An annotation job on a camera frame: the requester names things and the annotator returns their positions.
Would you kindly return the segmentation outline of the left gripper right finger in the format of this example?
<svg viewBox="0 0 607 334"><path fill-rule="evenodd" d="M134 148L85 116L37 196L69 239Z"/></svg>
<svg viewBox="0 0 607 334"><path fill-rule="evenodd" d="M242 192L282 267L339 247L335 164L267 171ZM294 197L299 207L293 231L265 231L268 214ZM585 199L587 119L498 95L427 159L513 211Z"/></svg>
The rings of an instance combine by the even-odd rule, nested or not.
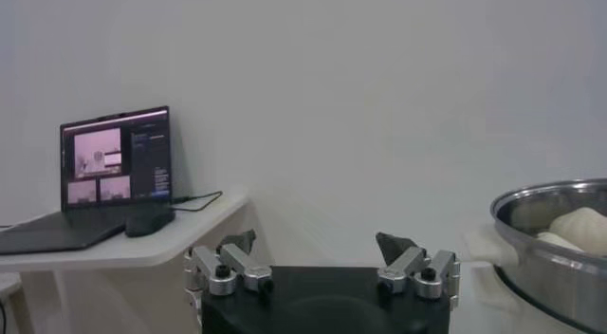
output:
<svg viewBox="0 0 607 334"><path fill-rule="evenodd" d="M377 291L382 299L412 288L421 299L438 301L445 296L450 308L459 306L460 260L449 250L434 256L412 239L377 232L376 242L386 266L377 270Z"/></svg>

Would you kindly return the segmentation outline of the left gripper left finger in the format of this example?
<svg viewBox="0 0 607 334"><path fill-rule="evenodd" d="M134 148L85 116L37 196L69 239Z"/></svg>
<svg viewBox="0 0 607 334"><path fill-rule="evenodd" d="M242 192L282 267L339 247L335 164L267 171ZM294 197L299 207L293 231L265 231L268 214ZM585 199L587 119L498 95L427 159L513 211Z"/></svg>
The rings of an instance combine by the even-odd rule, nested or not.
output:
<svg viewBox="0 0 607 334"><path fill-rule="evenodd" d="M214 250L206 246L184 253L185 291L191 307L202 311L202 296L227 297L240 287L269 302L274 288L272 269L250 256L257 238L255 230L226 235Z"/></svg>

